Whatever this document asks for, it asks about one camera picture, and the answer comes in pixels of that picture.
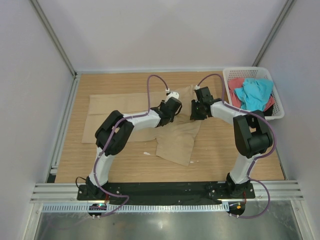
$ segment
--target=white wall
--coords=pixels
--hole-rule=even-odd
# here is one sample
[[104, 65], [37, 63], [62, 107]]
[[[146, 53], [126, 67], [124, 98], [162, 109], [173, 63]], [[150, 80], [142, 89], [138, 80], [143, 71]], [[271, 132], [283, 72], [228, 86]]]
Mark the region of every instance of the white wall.
[[260, 66], [270, 71], [285, 117], [272, 122], [289, 179], [297, 179], [320, 231], [320, 1], [297, 1]]
[[285, 0], [39, 0], [78, 71], [251, 66]]
[[21, 239], [72, 77], [29, 1], [0, 0], [0, 239]]

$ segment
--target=brown paper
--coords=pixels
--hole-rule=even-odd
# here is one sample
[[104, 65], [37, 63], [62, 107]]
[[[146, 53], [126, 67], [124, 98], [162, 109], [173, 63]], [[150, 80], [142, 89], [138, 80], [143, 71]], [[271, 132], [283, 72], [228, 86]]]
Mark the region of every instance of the brown paper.
[[[191, 100], [195, 99], [193, 86], [175, 90], [182, 103], [180, 113], [174, 122], [162, 127], [145, 128], [133, 132], [129, 142], [157, 140], [156, 155], [183, 166], [188, 166], [194, 147], [195, 137], [200, 129], [201, 121], [190, 121]], [[158, 106], [166, 98], [162, 92], [151, 92], [151, 106]], [[109, 116], [118, 110], [123, 114], [143, 112], [148, 108], [146, 93], [90, 95], [88, 115], [85, 121], [82, 143], [94, 144], [95, 132]]]

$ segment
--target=metal floor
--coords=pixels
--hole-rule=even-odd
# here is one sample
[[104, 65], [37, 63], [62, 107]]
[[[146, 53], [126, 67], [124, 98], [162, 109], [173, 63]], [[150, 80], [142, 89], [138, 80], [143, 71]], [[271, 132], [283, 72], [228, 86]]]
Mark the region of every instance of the metal floor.
[[[247, 202], [244, 215], [258, 214], [266, 204]], [[236, 219], [226, 212], [119, 213], [94, 220], [88, 216], [42, 213], [35, 240], [303, 239], [290, 201], [272, 201], [269, 210], [254, 219]]]

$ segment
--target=black cable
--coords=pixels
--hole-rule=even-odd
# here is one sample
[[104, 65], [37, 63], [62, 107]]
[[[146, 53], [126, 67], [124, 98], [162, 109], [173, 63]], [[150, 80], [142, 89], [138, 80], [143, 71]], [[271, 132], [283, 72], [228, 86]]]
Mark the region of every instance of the black cable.
[[86, 179], [83, 178], [83, 177], [81, 177], [81, 176], [78, 176], [78, 177], [75, 179], [75, 185], [76, 185], [76, 187], [79, 189], [78, 182], [77, 182], [78, 179], [82, 179], [82, 180], [86, 180]]
[[181, 104], [181, 106], [180, 106], [180, 108], [179, 108], [178, 112], [175, 114], [175, 116], [177, 116], [177, 115], [180, 113], [181, 109], [182, 109], [182, 104]]

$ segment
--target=black mounting plate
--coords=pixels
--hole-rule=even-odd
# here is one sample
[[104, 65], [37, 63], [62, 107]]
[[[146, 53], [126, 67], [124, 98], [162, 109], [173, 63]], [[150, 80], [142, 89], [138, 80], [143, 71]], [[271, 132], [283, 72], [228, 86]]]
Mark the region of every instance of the black mounting plate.
[[[225, 182], [108, 182], [103, 188], [113, 194], [129, 195], [128, 205], [171, 206], [171, 205], [212, 205], [221, 204], [220, 199], [232, 199], [228, 194]], [[249, 183], [245, 191], [247, 199], [256, 197], [253, 185]], [[87, 194], [87, 186], [80, 185], [77, 199], [79, 201], [105, 200]], [[110, 204], [120, 205], [124, 198], [109, 198]]]

